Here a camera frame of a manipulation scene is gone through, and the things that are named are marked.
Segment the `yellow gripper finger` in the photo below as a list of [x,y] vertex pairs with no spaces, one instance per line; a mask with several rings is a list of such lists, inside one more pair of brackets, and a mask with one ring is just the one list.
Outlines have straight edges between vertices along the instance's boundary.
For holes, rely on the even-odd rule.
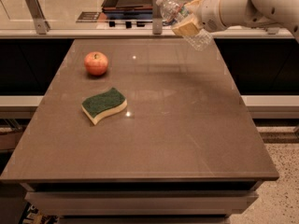
[[193,36],[200,32],[202,25],[199,23],[197,18],[191,14],[186,18],[182,18],[180,21],[177,21],[171,29],[175,35]]
[[201,6],[203,1],[204,0],[192,0],[191,2],[186,3],[185,7],[190,13],[194,13],[197,10],[197,8]]

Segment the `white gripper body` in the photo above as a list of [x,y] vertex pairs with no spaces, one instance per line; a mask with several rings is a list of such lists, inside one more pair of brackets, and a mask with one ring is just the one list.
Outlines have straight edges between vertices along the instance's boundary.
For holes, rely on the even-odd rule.
[[202,0],[197,14],[204,29],[210,33],[224,31],[227,26],[221,19],[221,0]]

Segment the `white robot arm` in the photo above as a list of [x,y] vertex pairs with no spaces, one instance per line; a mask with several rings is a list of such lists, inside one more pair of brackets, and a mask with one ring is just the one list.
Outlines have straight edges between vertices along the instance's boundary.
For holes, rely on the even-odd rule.
[[299,0],[193,0],[191,14],[174,25],[175,35],[214,33],[232,26],[283,27],[299,40]]

